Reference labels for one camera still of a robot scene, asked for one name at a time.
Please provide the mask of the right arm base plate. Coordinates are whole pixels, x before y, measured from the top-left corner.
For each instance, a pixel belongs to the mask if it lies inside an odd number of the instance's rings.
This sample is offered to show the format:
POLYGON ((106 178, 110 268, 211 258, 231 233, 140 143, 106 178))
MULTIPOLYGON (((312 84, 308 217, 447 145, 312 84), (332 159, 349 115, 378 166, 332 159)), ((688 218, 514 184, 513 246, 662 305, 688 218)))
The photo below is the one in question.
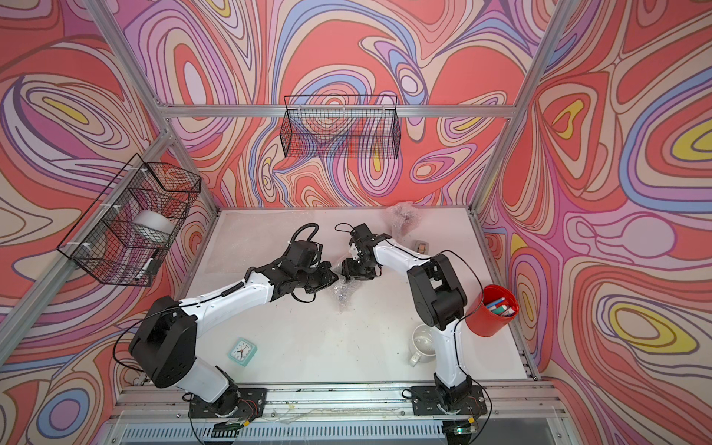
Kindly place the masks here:
POLYGON ((489 413, 487 397, 482 387, 465 386, 452 395, 435 386, 413 386, 402 392, 404 399, 412 404, 415 416, 466 415, 480 418, 489 413))

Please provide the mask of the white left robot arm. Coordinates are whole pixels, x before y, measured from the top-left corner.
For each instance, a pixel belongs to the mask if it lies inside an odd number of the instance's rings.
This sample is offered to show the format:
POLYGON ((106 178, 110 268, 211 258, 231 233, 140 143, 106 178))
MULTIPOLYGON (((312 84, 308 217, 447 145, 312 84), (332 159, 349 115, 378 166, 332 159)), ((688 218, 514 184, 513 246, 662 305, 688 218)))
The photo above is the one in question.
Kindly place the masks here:
POLYGON ((323 246, 292 240, 282 256, 251 267, 243 279, 194 298, 156 300, 129 345, 131 356, 155 387, 178 388, 206 402, 220 416, 237 408, 237 384, 197 353, 198 339, 249 309, 292 296, 315 295, 339 278, 322 259, 323 246))

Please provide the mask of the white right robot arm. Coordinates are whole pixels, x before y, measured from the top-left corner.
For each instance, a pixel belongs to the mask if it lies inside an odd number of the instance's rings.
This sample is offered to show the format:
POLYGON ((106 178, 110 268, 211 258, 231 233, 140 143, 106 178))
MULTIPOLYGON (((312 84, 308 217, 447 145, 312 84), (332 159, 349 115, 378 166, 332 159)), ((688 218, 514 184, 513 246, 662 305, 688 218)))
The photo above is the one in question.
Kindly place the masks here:
POLYGON ((383 269, 404 276, 415 311, 430 328, 436 354, 434 381, 442 394, 454 396, 471 384, 461 365, 459 323, 465 317, 467 295, 449 258, 409 250, 388 234, 375 234, 366 224, 350 228, 350 254, 342 262, 345 278, 371 281, 383 269))

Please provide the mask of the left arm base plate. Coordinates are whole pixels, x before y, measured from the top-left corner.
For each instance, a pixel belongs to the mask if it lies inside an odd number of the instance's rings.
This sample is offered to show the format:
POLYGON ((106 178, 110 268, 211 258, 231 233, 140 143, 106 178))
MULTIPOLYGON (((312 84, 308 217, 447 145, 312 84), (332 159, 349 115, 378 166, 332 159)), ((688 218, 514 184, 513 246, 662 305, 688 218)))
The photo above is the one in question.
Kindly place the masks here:
POLYGON ((253 421, 263 416, 266 396, 265 388, 228 389, 216 402, 205 402, 192 396, 188 413, 197 419, 239 419, 253 421))

